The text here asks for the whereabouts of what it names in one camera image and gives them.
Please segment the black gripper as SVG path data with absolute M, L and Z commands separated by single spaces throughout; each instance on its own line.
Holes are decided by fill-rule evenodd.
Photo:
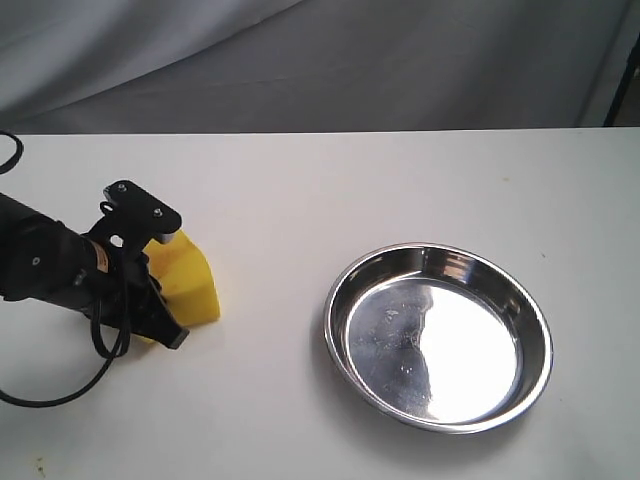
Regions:
M 147 278 L 147 258 L 138 253 L 126 258 L 116 247 L 69 234 L 61 243 L 54 263 L 54 304 L 91 318 L 100 315 L 100 325 L 122 328 L 130 322 L 132 296 Z M 159 283 L 149 279 L 147 338 L 177 350 L 189 335 L 178 324 L 164 300 Z

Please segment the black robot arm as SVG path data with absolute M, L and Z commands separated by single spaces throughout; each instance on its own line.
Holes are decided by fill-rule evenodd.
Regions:
M 2 299 L 35 299 L 85 315 L 100 356 L 107 354 L 104 326 L 177 349 L 189 331 L 170 312 L 144 249 L 152 240 L 168 243 L 180 215 L 147 193 L 107 198 L 100 209 L 102 218 L 80 234 L 2 196 Z

